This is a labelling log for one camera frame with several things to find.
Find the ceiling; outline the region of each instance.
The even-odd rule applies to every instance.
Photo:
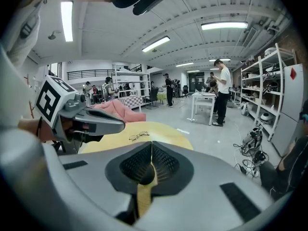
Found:
[[[63,30],[61,1],[65,0],[48,0],[41,11],[38,42],[32,52],[41,64],[104,59],[163,69],[194,62],[185,69],[208,69],[212,67],[209,59],[231,58],[228,67],[234,69],[282,31],[290,18],[280,0],[164,0],[140,16],[132,13],[132,7],[73,0],[74,41],[65,42],[63,33],[49,40],[52,31]],[[201,24],[217,21],[247,21],[249,26],[247,30],[201,29]],[[275,31],[266,30],[270,21],[276,23]],[[244,44],[251,27],[257,30],[251,41],[254,47]],[[164,36],[171,40],[155,51],[141,51]]]

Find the eyeglasses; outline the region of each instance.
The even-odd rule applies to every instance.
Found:
[[[130,136],[130,138],[129,138],[129,140],[130,141],[135,141],[135,140],[137,140],[137,139],[139,139],[139,137],[140,136],[149,136],[149,133],[148,132],[140,132],[139,134],[137,134],[137,135],[132,135],[132,136]]]

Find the checkered tablecloth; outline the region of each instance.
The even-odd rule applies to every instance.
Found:
[[[121,103],[123,103],[125,106],[131,108],[134,108],[136,106],[139,106],[142,104],[142,97],[136,96],[136,97],[123,97],[119,98]]]

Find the table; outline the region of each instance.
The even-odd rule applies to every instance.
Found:
[[[129,96],[129,97],[122,97],[119,98],[121,103],[123,103],[125,106],[129,107],[130,109],[136,108],[139,106],[139,112],[141,112],[141,105],[142,105],[142,97],[140,96]]]
[[[236,94],[241,94],[240,91],[229,89],[230,92],[234,93],[234,101],[236,101]]]
[[[211,116],[209,126],[212,125],[213,119],[213,111],[214,111],[214,104],[215,104],[216,95],[213,93],[199,93],[196,92],[192,95],[192,117],[191,122],[193,122],[193,110],[195,109],[195,114],[197,114],[197,105],[204,105],[204,106],[211,106]]]
[[[163,102],[163,105],[164,105],[164,99],[167,100],[167,93],[166,92],[159,92],[157,94],[157,99],[160,100],[160,102]]]
[[[130,141],[129,137],[137,135],[142,131],[149,133],[149,136],[140,136],[135,141]],[[81,152],[92,153],[115,149],[121,146],[131,145],[139,142],[159,141],[173,144],[193,150],[190,142],[183,136],[182,133],[168,125],[157,122],[132,122],[127,123],[125,129],[117,134],[105,135],[99,142],[90,142],[88,146]],[[137,203],[138,213],[142,217],[151,206],[151,188],[157,185],[157,177],[149,185],[137,186]]]

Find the red label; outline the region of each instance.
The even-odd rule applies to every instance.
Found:
[[[295,72],[294,68],[291,69],[290,77],[292,78],[292,80],[294,80],[295,77],[296,77],[296,72]]]

